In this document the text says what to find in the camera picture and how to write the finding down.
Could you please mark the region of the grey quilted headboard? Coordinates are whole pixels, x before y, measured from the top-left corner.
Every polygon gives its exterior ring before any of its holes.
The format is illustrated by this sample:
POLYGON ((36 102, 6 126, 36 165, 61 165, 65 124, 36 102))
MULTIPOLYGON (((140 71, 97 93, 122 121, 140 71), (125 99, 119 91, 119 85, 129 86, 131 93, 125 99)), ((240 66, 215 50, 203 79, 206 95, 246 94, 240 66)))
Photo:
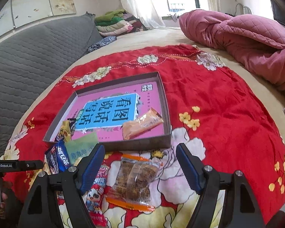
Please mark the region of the grey quilted headboard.
POLYGON ((0 157, 41 93, 100 41, 95 15, 48 21, 0 43, 0 157))

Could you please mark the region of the painted wall panel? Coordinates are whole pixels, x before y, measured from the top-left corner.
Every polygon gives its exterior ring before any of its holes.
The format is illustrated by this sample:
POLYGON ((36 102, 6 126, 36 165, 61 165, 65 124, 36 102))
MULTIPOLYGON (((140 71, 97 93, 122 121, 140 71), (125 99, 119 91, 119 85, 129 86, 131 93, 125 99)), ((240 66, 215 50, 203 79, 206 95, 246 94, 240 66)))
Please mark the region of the painted wall panel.
POLYGON ((0 11, 0 36, 41 19, 76 13, 74 0, 8 0, 0 11))

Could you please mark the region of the yellow cartoon snack packet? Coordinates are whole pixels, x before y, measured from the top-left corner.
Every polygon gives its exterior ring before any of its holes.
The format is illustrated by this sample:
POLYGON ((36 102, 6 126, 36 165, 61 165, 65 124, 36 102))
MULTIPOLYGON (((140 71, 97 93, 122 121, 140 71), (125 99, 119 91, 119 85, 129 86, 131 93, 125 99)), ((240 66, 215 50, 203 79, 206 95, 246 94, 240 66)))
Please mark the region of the yellow cartoon snack packet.
POLYGON ((56 136, 56 141, 64 141, 70 142, 71 137, 74 134, 74 128, 75 128, 75 123, 77 120, 75 118, 68 118, 67 120, 64 120, 60 126, 58 135, 56 136))

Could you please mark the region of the clear brown cookie packet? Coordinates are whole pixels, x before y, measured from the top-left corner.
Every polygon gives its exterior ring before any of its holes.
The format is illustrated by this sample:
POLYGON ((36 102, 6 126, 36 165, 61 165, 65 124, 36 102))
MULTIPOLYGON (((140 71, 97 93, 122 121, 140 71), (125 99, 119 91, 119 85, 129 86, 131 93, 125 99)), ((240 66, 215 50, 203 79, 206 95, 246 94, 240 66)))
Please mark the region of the clear brown cookie packet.
POLYGON ((108 191, 106 201, 130 210, 154 211, 150 185, 161 166, 160 162, 124 154, 121 157, 115 183, 108 191))

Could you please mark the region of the red cartoon snack packet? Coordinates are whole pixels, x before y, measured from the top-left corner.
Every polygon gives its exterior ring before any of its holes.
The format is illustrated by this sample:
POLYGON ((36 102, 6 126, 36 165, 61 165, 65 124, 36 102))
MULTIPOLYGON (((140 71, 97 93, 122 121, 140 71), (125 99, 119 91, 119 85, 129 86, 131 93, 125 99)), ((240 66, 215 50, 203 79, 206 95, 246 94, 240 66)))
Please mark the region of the red cartoon snack packet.
POLYGON ((95 226, 106 226, 106 220, 102 213, 101 205, 108 179, 108 171, 109 167, 106 164, 101 165, 96 178, 86 195, 85 205, 95 226))

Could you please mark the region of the folded clothes pile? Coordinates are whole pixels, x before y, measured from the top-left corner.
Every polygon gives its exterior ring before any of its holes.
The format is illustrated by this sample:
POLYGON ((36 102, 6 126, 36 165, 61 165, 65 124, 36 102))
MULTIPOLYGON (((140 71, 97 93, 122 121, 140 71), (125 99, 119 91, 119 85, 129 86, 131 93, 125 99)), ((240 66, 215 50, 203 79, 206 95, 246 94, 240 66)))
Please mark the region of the folded clothes pile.
POLYGON ((96 17, 95 23, 102 37, 122 36, 148 30, 140 19, 124 9, 114 10, 96 17))

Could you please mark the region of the blue chocolate pie packet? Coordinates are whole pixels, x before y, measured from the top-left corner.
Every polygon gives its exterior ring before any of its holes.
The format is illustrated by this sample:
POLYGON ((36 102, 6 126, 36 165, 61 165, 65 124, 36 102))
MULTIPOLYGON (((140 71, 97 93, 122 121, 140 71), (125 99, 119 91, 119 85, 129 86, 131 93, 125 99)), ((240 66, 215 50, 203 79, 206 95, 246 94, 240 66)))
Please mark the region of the blue chocolate pie packet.
POLYGON ((51 174, 65 172, 71 166, 63 140, 51 146, 51 148, 46 151, 45 156, 51 174))

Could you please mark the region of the white curtain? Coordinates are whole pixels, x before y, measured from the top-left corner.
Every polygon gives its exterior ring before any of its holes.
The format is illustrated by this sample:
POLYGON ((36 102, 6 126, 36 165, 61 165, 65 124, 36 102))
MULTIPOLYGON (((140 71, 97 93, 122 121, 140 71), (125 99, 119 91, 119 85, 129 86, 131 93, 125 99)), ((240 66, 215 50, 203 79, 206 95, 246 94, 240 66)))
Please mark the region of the white curtain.
POLYGON ((127 12, 140 19, 147 29, 165 27, 163 19, 159 15, 156 0, 120 0, 122 7, 127 12))

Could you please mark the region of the black wall television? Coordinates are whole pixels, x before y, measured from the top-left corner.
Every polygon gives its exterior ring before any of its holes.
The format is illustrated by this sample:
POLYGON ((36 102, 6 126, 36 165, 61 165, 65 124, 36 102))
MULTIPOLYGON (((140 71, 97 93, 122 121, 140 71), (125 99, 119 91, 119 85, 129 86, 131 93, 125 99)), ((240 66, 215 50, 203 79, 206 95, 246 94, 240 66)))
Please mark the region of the black wall television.
POLYGON ((273 19, 285 26, 285 12, 280 8, 275 0, 270 0, 273 11, 273 19))

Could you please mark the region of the pink quilted comforter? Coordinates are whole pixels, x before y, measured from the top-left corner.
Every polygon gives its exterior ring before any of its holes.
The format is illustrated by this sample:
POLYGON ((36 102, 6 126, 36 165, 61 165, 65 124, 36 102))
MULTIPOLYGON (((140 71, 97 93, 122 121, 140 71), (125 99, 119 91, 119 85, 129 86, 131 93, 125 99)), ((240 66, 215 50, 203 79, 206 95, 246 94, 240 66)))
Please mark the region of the pink quilted comforter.
POLYGON ((227 51, 246 70, 285 92, 285 28, 252 14, 231 17, 193 10, 180 16, 180 27, 192 41, 227 51))

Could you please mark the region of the red floral blanket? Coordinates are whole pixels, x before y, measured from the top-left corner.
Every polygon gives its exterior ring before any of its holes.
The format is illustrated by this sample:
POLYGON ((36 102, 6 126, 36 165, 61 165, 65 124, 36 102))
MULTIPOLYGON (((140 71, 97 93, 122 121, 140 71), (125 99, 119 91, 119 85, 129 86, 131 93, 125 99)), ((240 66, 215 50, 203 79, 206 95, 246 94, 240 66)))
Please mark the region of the red floral blanket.
POLYGON ((172 146, 141 153, 159 160, 152 188, 155 210, 140 213, 103 203, 108 227, 186 227, 198 196, 176 159, 184 143, 217 171, 242 170, 265 222, 285 203, 285 145, 276 123, 244 79, 221 62, 203 63, 190 45, 146 47, 100 57, 68 72, 31 112, 10 139, 2 159, 43 159, 43 137, 75 91, 127 76, 158 72, 172 128, 172 146))

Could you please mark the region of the orange snack bar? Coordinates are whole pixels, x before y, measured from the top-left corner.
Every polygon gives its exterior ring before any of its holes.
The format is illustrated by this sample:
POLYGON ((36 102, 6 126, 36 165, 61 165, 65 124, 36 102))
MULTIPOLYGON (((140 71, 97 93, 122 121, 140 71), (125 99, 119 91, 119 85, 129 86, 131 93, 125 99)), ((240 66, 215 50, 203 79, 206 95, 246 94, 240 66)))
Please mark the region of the orange snack bar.
POLYGON ((122 124, 122 136, 124 140, 141 135, 156 126, 163 124, 162 116, 153 108, 143 114, 141 117, 127 121, 122 124))

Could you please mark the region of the blue patterned pillow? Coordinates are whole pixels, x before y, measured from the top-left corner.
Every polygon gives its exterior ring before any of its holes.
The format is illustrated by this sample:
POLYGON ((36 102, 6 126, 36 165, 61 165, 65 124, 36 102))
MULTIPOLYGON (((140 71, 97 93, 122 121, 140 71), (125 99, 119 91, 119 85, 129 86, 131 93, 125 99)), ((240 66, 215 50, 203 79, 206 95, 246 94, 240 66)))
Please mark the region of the blue patterned pillow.
POLYGON ((115 42, 117 40, 116 36, 107 36, 105 38, 103 38, 102 40, 100 40, 97 43, 92 44, 91 46, 89 46, 87 48, 87 53, 96 51, 97 49, 100 49, 102 47, 105 47, 113 42, 115 42))

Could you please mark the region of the green snack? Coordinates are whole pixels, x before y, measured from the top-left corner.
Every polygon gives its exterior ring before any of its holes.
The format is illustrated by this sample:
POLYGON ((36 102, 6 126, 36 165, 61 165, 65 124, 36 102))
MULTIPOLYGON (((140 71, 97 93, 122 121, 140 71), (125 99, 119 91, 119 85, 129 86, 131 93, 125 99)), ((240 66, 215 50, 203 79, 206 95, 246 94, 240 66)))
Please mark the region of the green snack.
POLYGON ((66 142, 65 147, 70 159, 70 164, 76 165, 79 158, 88 156, 98 142, 96 132, 66 142))

